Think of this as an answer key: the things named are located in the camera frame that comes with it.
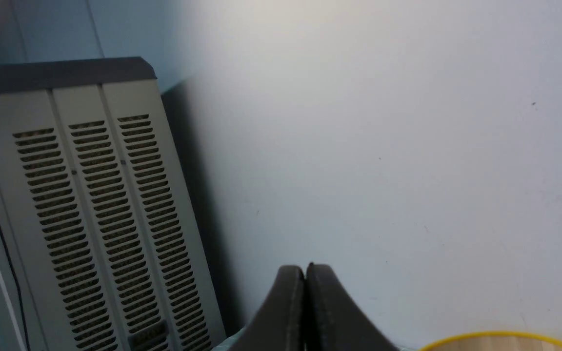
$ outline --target black plastic object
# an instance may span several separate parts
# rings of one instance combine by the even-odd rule
[[[303,271],[299,267],[281,266],[255,318],[230,351],[303,351],[304,288]]]
[[[155,79],[143,58],[94,58],[0,65],[0,94]]]
[[[308,351],[397,351],[355,305],[333,269],[307,268],[303,333]]]

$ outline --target yellow hoop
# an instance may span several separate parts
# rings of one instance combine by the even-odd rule
[[[475,337],[522,337],[522,338],[531,338],[536,339],[544,342],[548,342],[550,344],[554,344],[556,346],[562,347],[562,341],[556,340],[554,338],[545,337],[543,335],[537,335],[532,333],[524,333],[523,331],[482,331],[478,333],[467,333],[457,335],[455,337],[445,338],[444,340],[439,340],[437,342],[433,342],[428,346],[424,346],[423,348],[419,349],[419,351],[431,351],[435,347],[442,346],[444,344],[448,344],[449,342],[464,340],[467,338],[475,338]]]

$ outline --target wooden floor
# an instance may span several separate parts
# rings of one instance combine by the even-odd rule
[[[532,338],[485,336],[455,340],[428,351],[562,351],[562,347]]]

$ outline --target dark gray heater top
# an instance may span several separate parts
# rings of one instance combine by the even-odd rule
[[[0,65],[0,94],[155,79],[143,58],[94,58]]]

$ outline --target black cable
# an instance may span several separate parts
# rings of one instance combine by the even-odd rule
[[[29,349],[29,334],[27,333],[27,322],[25,321],[25,311],[23,311],[23,297],[20,293],[20,284],[18,278],[16,277],[16,272],[14,271],[14,267],[12,265],[10,252],[8,251],[6,239],[4,238],[4,231],[1,229],[1,223],[0,223],[0,237],[4,245],[4,251],[6,253],[8,264],[10,265],[10,271],[12,273],[12,278],[14,279],[14,285],[16,285],[16,293],[19,298],[20,321],[23,324],[23,333],[25,334],[25,347],[27,348],[27,351],[31,351],[31,349]]]

